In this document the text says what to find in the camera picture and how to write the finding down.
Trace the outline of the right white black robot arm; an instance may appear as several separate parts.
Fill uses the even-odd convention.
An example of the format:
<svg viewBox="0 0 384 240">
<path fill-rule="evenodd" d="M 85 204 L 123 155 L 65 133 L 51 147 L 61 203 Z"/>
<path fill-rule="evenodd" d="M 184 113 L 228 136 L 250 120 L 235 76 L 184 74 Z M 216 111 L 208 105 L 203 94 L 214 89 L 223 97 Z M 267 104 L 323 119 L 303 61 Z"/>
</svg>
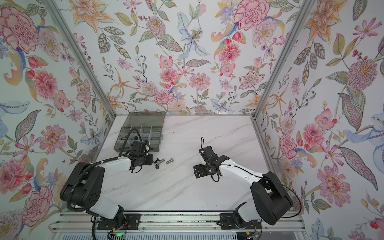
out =
<svg viewBox="0 0 384 240">
<path fill-rule="evenodd" d="M 202 163 L 194 166 L 197 179 L 218 176 L 231 179 L 250 190 L 253 201 L 244 202 L 233 211 L 237 225 L 262 220 L 275 225 L 293 207 L 293 200 L 277 175 L 247 170 L 227 156 L 218 156 L 211 146 L 199 149 Z"/>
</svg>

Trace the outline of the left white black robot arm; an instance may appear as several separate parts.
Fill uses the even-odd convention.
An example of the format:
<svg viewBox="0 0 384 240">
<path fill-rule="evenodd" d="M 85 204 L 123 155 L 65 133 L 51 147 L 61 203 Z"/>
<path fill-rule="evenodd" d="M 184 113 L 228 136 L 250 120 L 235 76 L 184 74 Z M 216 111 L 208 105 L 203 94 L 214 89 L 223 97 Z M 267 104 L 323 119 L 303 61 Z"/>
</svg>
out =
<svg viewBox="0 0 384 240">
<path fill-rule="evenodd" d="M 122 172 L 134 174 L 135 168 L 151 166 L 154 161 L 150 147 L 148 140 L 134 141 L 132 148 L 119 157 L 93 164 L 78 163 L 64 184 L 60 199 L 70 212 L 85 212 L 117 226 L 123 225 L 127 221 L 124 208 L 102 194 L 104 180 Z"/>
</svg>

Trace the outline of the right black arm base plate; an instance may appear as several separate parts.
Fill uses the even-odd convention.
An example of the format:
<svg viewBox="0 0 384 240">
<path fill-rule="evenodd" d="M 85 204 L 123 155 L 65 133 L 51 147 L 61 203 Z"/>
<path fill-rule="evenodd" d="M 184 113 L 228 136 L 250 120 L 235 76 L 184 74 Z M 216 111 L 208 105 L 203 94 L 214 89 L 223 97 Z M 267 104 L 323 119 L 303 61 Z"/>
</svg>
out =
<svg viewBox="0 0 384 240">
<path fill-rule="evenodd" d="M 221 213 L 217 225 L 222 230 L 261 230 L 262 223 L 258 220 L 245 222 L 238 215 L 234 213 Z"/>
</svg>

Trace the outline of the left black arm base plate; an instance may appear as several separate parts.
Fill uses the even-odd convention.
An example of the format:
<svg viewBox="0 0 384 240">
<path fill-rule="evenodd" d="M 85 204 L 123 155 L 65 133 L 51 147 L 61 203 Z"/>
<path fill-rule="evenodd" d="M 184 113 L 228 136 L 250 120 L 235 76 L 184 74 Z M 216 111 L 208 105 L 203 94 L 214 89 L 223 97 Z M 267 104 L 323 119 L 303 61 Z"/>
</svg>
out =
<svg viewBox="0 0 384 240">
<path fill-rule="evenodd" d="M 138 230 L 141 214 L 124 214 L 124 217 L 117 216 L 113 220 L 101 217 L 98 221 L 97 230 L 112 230 L 121 228 L 121 230 Z"/>
</svg>

